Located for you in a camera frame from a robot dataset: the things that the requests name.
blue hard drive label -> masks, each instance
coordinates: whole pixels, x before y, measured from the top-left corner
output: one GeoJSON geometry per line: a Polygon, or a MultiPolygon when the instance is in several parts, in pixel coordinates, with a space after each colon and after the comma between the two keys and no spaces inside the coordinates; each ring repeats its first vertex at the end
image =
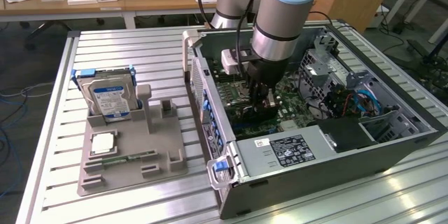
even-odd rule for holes
{"type": "Polygon", "coordinates": [[[122,86],[93,89],[95,105],[106,118],[118,118],[129,114],[129,105],[122,98],[122,86]]]}

blue cable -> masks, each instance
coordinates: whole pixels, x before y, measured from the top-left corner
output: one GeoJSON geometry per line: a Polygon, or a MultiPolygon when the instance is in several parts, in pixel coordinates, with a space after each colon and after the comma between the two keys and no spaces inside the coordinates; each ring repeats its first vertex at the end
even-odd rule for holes
{"type": "Polygon", "coordinates": [[[22,113],[21,113],[19,117],[17,117],[15,120],[13,120],[9,124],[6,124],[1,127],[2,129],[6,129],[6,128],[11,127],[19,121],[19,119],[22,119],[22,117],[26,114],[27,107],[26,107],[26,104],[23,104],[22,102],[9,102],[9,101],[2,100],[1,98],[0,98],[0,102],[22,106],[22,113]]]}
{"type": "Polygon", "coordinates": [[[19,162],[19,159],[18,159],[18,154],[17,154],[15,147],[13,146],[13,144],[9,142],[9,140],[5,137],[0,137],[0,140],[3,141],[5,144],[7,144],[10,150],[11,150],[13,156],[15,158],[17,164],[18,164],[18,178],[17,178],[17,181],[2,192],[2,194],[0,195],[0,199],[1,199],[1,197],[19,184],[19,181],[22,179],[22,167],[21,167],[21,162],[19,162]]]}
{"type": "MultiPolygon", "coordinates": [[[[373,102],[373,105],[374,105],[375,108],[378,109],[378,114],[381,114],[381,106],[379,106],[379,103],[378,103],[377,99],[374,98],[371,92],[367,91],[367,90],[357,90],[355,93],[357,93],[357,94],[363,94],[363,95],[366,95],[366,96],[370,98],[370,100],[371,100],[371,102],[373,102]]],[[[361,111],[365,112],[365,109],[362,108],[361,105],[358,105],[357,107],[361,109],[361,111]]]]}
{"type": "MultiPolygon", "coordinates": [[[[9,102],[9,101],[2,100],[1,98],[0,98],[0,102],[3,102],[6,104],[13,104],[13,105],[22,106],[22,113],[21,113],[19,117],[17,117],[15,120],[13,120],[9,124],[6,124],[5,126],[0,127],[0,132],[2,132],[2,134],[5,135],[3,129],[11,127],[18,122],[18,120],[25,116],[26,111],[27,111],[27,107],[21,102],[9,102]]],[[[11,154],[13,154],[13,156],[15,158],[17,165],[18,165],[18,177],[17,177],[17,181],[1,193],[1,195],[0,195],[0,199],[1,199],[2,196],[19,184],[19,182],[22,180],[22,166],[21,166],[21,162],[19,162],[19,159],[18,159],[18,154],[17,154],[15,147],[9,142],[7,136],[6,135],[3,137],[0,136],[0,141],[2,141],[7,145],[9,149],[11,150],[11,154]]]]}

white cable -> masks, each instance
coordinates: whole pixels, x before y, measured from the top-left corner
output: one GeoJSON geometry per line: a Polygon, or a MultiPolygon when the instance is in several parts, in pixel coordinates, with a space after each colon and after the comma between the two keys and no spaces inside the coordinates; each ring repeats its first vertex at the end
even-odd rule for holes
{"type": "Polygon", "coordinates": [[[18,93],[15,93],[15,94],[1,94],[0,93],[0,97],[15,97],[15,96],[18,96],[18,95],[21,95],[22,97],[29,97],[29,98],[31,98],[31,97],[43,97],[45,95],[49,95],[50,94],[50,92],[49,93],[45,93],[45,94],[35,94],[35,95],[25,95],[25,92],[27,92],[27,91],[30,91],[31,89],[34,89],[34,88],[38,88],[38,87],[41,87],[41,86],[46,86],[46,85],[53,85],[54,84],[54,82],[46,82],[46,83],[39,83],[39,84],[35,84],[35,85],[33,85],[33,86],[29,86],[29,87],[25,87],[18,93]]]}

red cable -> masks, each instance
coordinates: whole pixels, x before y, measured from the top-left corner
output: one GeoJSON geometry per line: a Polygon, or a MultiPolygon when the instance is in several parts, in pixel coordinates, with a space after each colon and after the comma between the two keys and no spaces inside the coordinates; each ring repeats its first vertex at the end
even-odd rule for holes
{"type": "Polygon", "coordinates": [[[347,100],[349,100],[349,98],[351,97],[351,94],[349,94],[347,96],[346,96],[346,99],[345,99],[345,104],[343,104],[343,111],[342,111],[342,116],[345,115],[345,111],[346,111],[346,105],[347,105],[347,100]]]}

power supply label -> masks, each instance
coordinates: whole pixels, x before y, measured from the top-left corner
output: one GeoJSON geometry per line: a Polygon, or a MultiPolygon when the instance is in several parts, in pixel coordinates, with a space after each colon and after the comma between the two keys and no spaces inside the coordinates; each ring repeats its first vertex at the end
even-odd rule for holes
{"type": "Polygon", "coordinates": [[[271,140],[270,147],[282,167],[315,159],[301,135],[271,140]]]}

